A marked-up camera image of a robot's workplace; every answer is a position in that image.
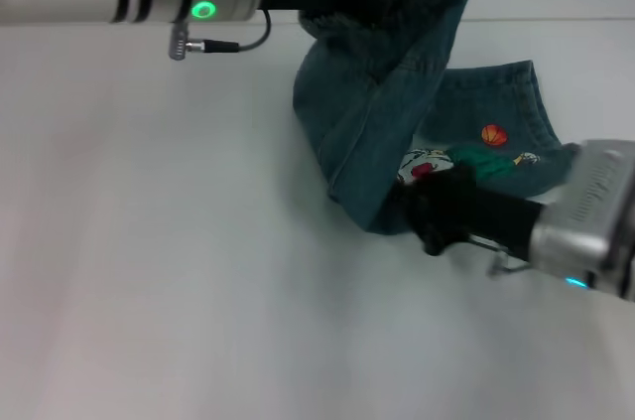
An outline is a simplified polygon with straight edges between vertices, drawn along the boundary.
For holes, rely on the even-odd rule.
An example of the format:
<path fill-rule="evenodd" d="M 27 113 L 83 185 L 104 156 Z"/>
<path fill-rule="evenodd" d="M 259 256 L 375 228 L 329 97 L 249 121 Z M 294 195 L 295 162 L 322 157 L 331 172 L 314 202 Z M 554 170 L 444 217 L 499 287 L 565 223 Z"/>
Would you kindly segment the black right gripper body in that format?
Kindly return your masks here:
<path fill-rule="evenodd" d="M 470 234 L 495 241 L 513 257 L 529 260 L 531 235 L 542 204 L 475 188 L 460 205 Z"/>

